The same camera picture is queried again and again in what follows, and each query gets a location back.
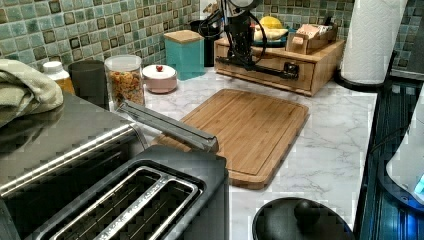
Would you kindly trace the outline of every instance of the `glass jar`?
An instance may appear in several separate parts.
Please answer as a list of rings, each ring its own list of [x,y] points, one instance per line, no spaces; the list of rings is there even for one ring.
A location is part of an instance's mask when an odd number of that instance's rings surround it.
[[[124,100],[145,105],[140,57],[135,55],[110,57],[105,61],[105,70],[113,110],[116,110]]]

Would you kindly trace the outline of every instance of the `white countertop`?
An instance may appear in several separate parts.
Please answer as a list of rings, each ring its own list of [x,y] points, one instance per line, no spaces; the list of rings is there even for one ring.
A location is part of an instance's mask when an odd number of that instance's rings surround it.
[[[180,120],[223,88],[251,91],[309,107],[307,122],[269,187],[246,190],[230,186],[230,239],[250,240],[256,212],[281,197],[317,201],[353,228],[359,188],[374,114],[376,94],[359,93],[329,82],[314,97],[215,74],[179,81],[166,95],[146,91],[146,107]],[[144,128],[148,141],[159,134]]]

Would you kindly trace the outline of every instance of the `toaster slot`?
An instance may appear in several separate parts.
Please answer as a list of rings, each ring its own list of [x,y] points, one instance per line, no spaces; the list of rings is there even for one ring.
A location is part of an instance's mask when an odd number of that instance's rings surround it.
[[[139,167],[50,240],[157,239],[200,194],[193,183]]]
[[[177,181],[168,182],[130,221],[111,239],[155,239],[177,217],[184,201],[193,189]]]
[[[153,186],[160,177],[157,173],[138,169],[59,231],[52,239],[91,240],[95,238],[126,207]]]

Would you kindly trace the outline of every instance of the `drawer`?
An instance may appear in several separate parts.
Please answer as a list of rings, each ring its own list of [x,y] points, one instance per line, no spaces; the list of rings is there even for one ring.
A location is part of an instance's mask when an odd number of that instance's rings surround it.
[[[229,49],[228,46],[217,45],[216,46],[216,56],[217,57],[218,56],[219,57],[226,57],[228,49]],[[256,56],[253,57],[253,60],[256,61],[257,57],[259,57],[259,56],[260,56],[260,54],[257,54]],[[256,82],[262,82],[262,83],[272,82],[272,83],[277,84],[277,85],[285,85],[285,86],[288,86],[288,87],[293,87],[293,88],[297,88],[297,89],[303,89],[305,91],[310,91],[313,73],[314,73],[314,68],[315,68],[314,63],[284,58],[284,57],[281,57],[281,56],[265,54],[262,57],[261,61],[259,61],[256,65],[261,66],[261,67],[265,67],[265,68],[269,68],[269,69],[273,69],[273,70],[283,71],[285,63],[292,63],[292,64],[296,64],[296,65],[299,66],[299,78],[297,80],[285,79],[285,78],[281,78],[279,76],[261,73],[261,72],[256,72],[256,71],[246,71],[242,67],[222,64],[222,63],[219,63],[219,62],[216,62],[215,66],[216,66],[217,70],[224,70],[224,71],[227,71],[227,72],[237,73],[237,74],[246,76],[246,78],[248,78],[248,80],[252,80],[252,81],[256,81]]]

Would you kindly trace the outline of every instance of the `paper towel roll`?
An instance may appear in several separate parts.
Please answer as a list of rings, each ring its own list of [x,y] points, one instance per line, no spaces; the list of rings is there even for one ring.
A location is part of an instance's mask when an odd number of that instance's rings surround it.
[[[407,0],[356,0],[341,64],[345,79],[384,81]]]

